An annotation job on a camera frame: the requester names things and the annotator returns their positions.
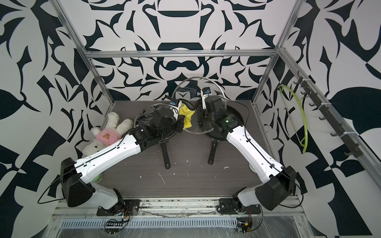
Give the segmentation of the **glass pot lid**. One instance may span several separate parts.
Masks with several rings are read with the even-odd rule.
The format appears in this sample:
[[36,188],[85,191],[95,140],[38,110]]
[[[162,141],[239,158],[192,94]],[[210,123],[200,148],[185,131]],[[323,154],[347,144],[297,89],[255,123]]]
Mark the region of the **glass pot lid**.
[[[219,96],[224,99],[227,105],[227,99],[221,86],[209,78],[202,76],[193,76],[180,82],[174,89],[171,98],[181,100],[190,110],[196,111],[195,103],[201,99],[201,90],[204,87],[210,87],[211,96]],[[185,131],[192,134],[201,134],[196,132],[196,112],[191,117],[192,127]]]
[[155,103],[142,109],[134,119],[134,126],[153,129],[162,139],[169,139],[177,133],[174,113],[164,103]]

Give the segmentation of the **yellow cleaning cloth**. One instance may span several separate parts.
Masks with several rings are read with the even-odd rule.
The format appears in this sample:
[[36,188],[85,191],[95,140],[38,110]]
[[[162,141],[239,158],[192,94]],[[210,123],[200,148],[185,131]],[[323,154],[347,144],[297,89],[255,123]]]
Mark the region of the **yellow cleaning cloth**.
[[184,127],[183,129],[188,129],[192,127],[191,117],[195,113],[195,111],[190,110],[185,104],[182,104],[179,109],[179,115],[184,116]]

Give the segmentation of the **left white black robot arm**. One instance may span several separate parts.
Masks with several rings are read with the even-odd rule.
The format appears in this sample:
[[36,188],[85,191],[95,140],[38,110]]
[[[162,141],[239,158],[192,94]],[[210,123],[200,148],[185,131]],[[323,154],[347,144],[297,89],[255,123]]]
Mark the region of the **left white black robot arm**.
[[98,185],[94,179],[124,159],[164,143],[171,132],[182,132],[184,116],[179,112],[180,107],[164,106],[148,124],[132,128],[109,147],[76,161],[62,161],[60,184],[68,207],[93,204],[113,214],[121,212],[125,202],[119,191]]

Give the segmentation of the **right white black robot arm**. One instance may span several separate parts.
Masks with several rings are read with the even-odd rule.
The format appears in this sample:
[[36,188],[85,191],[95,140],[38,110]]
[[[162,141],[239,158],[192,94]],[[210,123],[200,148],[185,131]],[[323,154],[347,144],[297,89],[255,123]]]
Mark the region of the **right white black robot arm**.
[[279,206],[295,187],[296,172],[273,159],[249,134],[244,122],[235,114],[227,112],[220,96],[208,96],[195,103],[198,124],[212,128],[217,136],[232,144],[248,161],[261,185],[238,191],[233,199],[236,209],[261,205],[267,210]]

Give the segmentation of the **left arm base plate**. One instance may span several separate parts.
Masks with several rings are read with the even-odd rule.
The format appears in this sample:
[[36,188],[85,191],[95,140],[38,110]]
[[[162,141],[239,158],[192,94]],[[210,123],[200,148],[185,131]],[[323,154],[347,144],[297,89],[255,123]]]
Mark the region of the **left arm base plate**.
[[104,209],[99,206],[96,215],[97,216],[129,216],[140,209],[140,199],[124,199],[123,202],[118,202],[110,209]]

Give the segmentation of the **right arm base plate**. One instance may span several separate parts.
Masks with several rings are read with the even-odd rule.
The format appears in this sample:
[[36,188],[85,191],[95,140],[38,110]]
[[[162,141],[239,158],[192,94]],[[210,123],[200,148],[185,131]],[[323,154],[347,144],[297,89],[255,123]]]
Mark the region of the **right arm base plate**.
[[250,213],[257,215],[261,213],[261,208],[259,205],[244,207],[239,200],[235,198],[220,198],[217,212],[222,215],[249,215]]

